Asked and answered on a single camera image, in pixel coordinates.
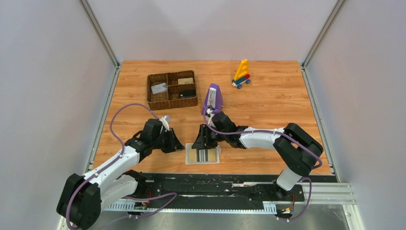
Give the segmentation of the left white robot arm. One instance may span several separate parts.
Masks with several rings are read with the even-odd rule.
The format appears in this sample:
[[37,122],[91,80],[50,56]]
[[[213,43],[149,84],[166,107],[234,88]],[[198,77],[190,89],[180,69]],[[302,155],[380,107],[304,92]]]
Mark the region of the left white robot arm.
[[171,153],[185,149],[169,127],[169,121],[168,115],[149,119],[143,130],[127,140],[102,165],[83,175],[74,173],[67,178],[56,211],[66,218],[72,230],[87,230],[112,203],[125,196],[143,194],[145,178],[131,167],[153,150]]

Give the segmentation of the white card holder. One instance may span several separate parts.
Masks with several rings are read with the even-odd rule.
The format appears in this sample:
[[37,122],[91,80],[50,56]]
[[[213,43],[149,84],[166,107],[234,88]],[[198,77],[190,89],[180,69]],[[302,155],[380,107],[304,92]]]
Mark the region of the white card holder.
[[220,162],[222,149],[220,146],[214,149],[193,149],[191,143],[186,143],[186,164],[216,164]]

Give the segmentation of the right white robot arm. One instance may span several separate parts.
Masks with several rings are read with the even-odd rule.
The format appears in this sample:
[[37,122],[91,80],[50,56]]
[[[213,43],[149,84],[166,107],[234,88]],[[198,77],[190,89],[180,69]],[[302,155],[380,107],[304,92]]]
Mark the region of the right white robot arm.
[[203,119],[192,149],[215,149],[219,142],[225,141],[236,149],[274,150],[286,165],[275,182],[284,191],[292,190],[313,169],[322,166],[323,147],[296,123],[276,129],[237,126],[224,112]]

